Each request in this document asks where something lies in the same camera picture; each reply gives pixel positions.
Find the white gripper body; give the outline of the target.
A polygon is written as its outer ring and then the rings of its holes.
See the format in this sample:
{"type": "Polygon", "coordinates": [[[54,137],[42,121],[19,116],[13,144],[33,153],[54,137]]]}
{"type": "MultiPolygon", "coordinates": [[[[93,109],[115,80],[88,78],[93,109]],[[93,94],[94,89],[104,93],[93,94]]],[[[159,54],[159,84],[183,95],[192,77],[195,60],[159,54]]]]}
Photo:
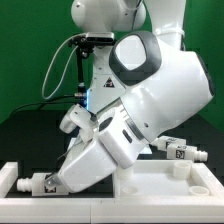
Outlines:
{"type": "Polygon", "coordinates": [[[88,143],[70,149],[58,178],[71,193],[77,193],[111,175],[118,166],[131,167],[146,146],[120,117],[101,118],[88,143]]]}

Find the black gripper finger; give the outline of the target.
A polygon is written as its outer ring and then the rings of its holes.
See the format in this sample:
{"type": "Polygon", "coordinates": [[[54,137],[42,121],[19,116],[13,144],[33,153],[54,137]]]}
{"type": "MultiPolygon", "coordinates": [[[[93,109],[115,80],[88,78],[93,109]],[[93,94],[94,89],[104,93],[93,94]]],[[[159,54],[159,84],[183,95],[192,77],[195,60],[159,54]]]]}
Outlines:
{"type": "Polygon", "coordinates": [[[61,185],[61,181],[57,174],[50,174],[44,180],[44,186],[48,191],[53,191],[61,185]]]}

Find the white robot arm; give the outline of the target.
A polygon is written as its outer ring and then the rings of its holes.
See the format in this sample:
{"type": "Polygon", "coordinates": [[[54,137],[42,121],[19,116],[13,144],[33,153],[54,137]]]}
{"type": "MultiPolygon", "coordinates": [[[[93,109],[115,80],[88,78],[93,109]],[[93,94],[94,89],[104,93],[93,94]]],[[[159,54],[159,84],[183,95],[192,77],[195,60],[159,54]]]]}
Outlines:
{"type": "Polygon", "coordinates": [[[79,132],[49,189],[80,192],[117,168],[127,169],[143,148],[177,127],[214,96],[201,58],[181,48],[186,0],[74,0],[79,39],[107,46],[109,68],[124,93],[96,114],[72,106],[60,128],[79,132]]]}

